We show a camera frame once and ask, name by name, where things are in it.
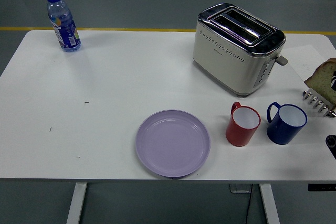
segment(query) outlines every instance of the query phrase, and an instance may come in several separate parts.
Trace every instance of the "yellow floor line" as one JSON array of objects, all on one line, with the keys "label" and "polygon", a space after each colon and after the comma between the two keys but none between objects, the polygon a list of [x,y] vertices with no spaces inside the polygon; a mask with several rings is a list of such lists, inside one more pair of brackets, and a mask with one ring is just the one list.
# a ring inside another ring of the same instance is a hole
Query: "yellow floor line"
[{"label": "yellow floor line", "polygon": [[[190,32],[195,29],[163,29],[163,28],[99,28],[99,27],[78,27],[78,30],[95,31],[169,31],[169,32]],[[30,30],[52,30],[51,27],[0,27],[0,31],[30,31]],[[336,31],[283,31],[285,34],[322,34],[335,36]]]}]

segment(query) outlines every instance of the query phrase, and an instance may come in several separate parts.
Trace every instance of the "white table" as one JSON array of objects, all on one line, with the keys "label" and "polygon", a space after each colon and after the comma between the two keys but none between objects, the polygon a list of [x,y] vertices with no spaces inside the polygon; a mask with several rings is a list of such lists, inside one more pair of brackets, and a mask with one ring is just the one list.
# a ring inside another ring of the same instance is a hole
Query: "white table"
[{"label": "white table", "polygon": [[[193,63],[194,33],[79,35],[81,49],[69,54],[54,31],[30,31],[0,77],[0,178],[163,179],[138,160],[135,135],[151,114],[177,109],[199,118],[211,138],[205,164],[183,179],[336,181],[336,160],[325,144],[336,133],[336,119],[323,118],[302,100],[307,87],[290,64],[275,65],[263,87],[238,98]],[[336,57],[321,35],[288,34],[284,52],[302,46]],[[235,101],[254,107],[262,119],[244,147],[225,138]],[[266,110],[274,101],[296,104],[308,115],[288,145],[266,134]]]}]

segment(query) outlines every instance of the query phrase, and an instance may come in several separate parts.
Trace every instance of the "purple plate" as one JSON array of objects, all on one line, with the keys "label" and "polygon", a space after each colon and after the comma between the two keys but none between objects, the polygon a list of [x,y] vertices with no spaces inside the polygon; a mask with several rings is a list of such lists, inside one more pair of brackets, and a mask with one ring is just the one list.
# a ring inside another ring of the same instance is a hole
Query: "purple plate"
[{"label": "purple plate", "polygon": [[210,137],[203,123],[180,110],[151,115],[136,134],[136,152],[151,171],[170,178],[186,176],[206,161]]}]

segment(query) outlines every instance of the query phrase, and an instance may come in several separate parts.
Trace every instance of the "red mug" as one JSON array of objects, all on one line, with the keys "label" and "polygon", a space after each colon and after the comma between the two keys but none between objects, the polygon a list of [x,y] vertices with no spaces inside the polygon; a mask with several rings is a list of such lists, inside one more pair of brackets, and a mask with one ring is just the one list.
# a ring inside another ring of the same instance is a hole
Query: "red mug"
[{"label": "red mug", "polygon": [[235,102],[231,108],[231,117],[225,133],[227,140],[235,146],[247,145],[260,122],[260,115],[255,109]]}]

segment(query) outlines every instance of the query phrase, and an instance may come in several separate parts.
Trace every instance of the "bottle label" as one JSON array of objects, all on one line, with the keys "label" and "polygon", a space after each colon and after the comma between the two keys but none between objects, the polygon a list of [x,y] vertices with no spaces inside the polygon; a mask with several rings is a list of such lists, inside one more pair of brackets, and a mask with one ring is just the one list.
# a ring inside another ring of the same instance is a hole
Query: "bottle label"
[{"label": "bottle label", "polygon": [[54,27],[61,47],[72,48],[80,43],[74,21],[68,26],[61,26],[61,20],[59,18],[52,18],[50,22]]}]

